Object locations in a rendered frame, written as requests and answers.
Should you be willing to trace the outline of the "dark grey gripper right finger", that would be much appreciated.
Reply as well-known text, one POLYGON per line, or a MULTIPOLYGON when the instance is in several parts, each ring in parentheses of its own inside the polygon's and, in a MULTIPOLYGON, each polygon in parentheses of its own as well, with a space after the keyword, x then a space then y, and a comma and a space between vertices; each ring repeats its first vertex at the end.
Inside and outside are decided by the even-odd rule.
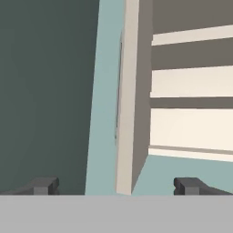
POLYGON ((233 193, 229 193, 227 191, 208 186, 197 177, 175 177, 174 187, 175 187, 174 190, 175 195, 233 196, 233 193))

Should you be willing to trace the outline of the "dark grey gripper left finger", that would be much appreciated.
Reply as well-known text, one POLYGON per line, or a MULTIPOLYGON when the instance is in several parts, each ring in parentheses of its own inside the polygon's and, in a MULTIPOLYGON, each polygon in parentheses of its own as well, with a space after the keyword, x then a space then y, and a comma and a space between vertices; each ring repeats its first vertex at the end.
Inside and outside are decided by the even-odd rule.
POLYGON ((0 195, 58 195, 58 177, 37 177, 15 190, 0 192, 0 195))

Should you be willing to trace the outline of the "cream cabinet door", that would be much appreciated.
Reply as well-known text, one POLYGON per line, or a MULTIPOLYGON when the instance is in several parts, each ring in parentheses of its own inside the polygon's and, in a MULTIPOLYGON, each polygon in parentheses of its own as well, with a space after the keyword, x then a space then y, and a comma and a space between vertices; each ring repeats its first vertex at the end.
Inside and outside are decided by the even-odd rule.
POLYGON ((153 0, 125 0, 116 132, 116 192, 130 195, 148 155, 153 0))

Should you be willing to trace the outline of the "cream open cabinet with shelves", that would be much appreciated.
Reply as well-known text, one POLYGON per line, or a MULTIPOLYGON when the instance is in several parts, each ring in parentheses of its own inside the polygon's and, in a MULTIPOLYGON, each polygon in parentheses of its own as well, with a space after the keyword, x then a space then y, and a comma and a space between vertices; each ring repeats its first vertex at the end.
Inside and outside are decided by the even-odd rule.
POLYGON ((233 162, 233 0, 154 0, 148 153, 233 162))

